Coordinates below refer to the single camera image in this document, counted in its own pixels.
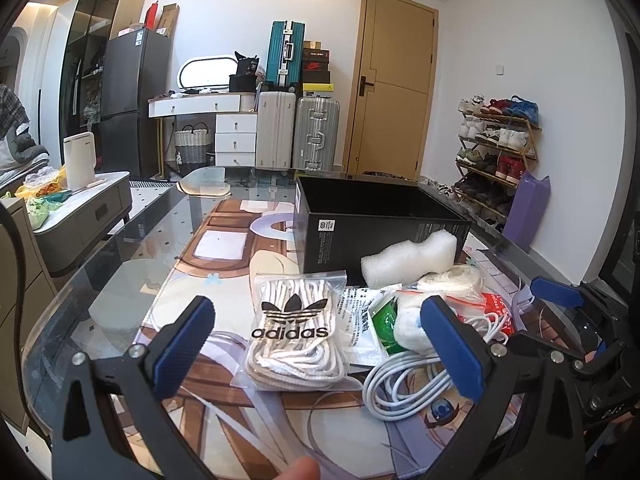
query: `open black box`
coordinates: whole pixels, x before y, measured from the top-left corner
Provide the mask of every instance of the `open black box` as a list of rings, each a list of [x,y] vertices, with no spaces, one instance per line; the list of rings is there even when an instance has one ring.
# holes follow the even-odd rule
[[[364,285],[360,259],[390,245],[422,242],[442,229],[458,239],[460,256],[471,222],[407,181],[372,182],[299,176],[293,233],[300,271],[346,270]]]

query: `glass table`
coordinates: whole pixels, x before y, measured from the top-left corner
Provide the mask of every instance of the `glass table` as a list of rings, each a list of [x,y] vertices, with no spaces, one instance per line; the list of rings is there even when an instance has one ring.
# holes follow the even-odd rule
[[[76,352],[92,359],[119,356],[134,341],[148,342],[195,294],[204,294],[216,305],[216,328],[180,395],[164,401],[164,406],[216,476],[273,478],[302,454],[318,460],[323,478],[336,479],[407,478],[433,463],[455,427],[427,429],[420,416],[385,424],[373,419],[352,393],[276,394],[230,386],[253,319],[251,276],[298,272],[291,233],[295,176],[294,170],[229,168],[226,184],[216,178],[206,182],[187,177],[129,221],[78,270],[32,330],[23,354],[27,398],[46,433],[58,416],[60,388]],[[433,188],[420,186],[448,201]],[[464,214],[453,201],[448,205]],[[255,221],[268,215],[271,222],[257,235],[252,231],[257,229]],[[210,248],[218,251],[215,258],[200,254],[200,245],[194,245],[207,232],[222,233],[216,240],[227,240],[223,248]],[[546,275],[497,232],[474,228],[474,234],[481,253],[469,247],[466,256],[482,256],[515,283],[513,290],[521,281]],[[238,247],[237,238],[242,238]],[[525,325],[582,348],[582,321],[549,307],[535,305],[523,317]],[[137,459],[158,470],[125,403],[113,400]]]

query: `door frame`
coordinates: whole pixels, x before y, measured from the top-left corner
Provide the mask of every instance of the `door frame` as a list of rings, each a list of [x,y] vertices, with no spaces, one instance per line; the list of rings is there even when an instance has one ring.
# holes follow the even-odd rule
[[[422,127],[422,138],[420,141],[420,145],[422,149],[418,155],[418,166],[415,170],[414,180],[418,180],[420,177],[420,171],[422,170],[422,162],[424,159],[424,149],[427,141],[427,132],[429,130],[429,122],[431,119],[431,106],[433,105],[433,91],[435,87],[436,80],[436,64],[438,61],[438,19],[439,13],[438,9],[433,9],[432,7],[425,6],[423,4],[419,4],[414,2],[413,0],[398,0],[400,2],[410,4],[412,6],[418,7],[420,9],[428,10],[433,13],[433,17],[435,19],[434,29],[433,29],[433,63],[431,67],[431,80],[429,81],[429,95],[427,97],[427,108],[424,117],[424,124]],[[356,42],[356,55],[353,61],[353,79],[351,81],[351,94],[349,100],[349,115],[347,118],[347,131],[344,137],[344,150],[342,152],[342,167],[344,171],[348,171],[349,167],[349,158],[351,155],[351,141],[353,139],[353,126],[356,115],[356,104],[358,101],[358,78],[360,76],[360,63],[362,62],[362,43],[364,41],[364,25],[365,18],[367,13],[367,0],[360,1],[360,21],[358,23],[358,40]]]

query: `silver suitcase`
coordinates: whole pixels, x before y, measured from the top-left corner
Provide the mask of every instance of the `silver suitcase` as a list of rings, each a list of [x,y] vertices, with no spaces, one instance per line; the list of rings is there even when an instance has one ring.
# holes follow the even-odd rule
[[[333,171],[339,119],[340,103],[335,99],[299,99],[293,140],[294,168]]]
[[[262,92],[258,98],[255,165],[258,168],[290,168],[296,95]]]

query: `blue sneaker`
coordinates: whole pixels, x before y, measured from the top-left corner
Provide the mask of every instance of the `blue sneaker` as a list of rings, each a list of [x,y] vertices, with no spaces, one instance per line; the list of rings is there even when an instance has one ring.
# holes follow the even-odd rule
[[[502,113],[504,115],[527,119],[532,126],[538,126],[539,108],[536,103],[522,99],[517,95],[514,95],[511,100],[513,101],[513,105],[503,110]]]

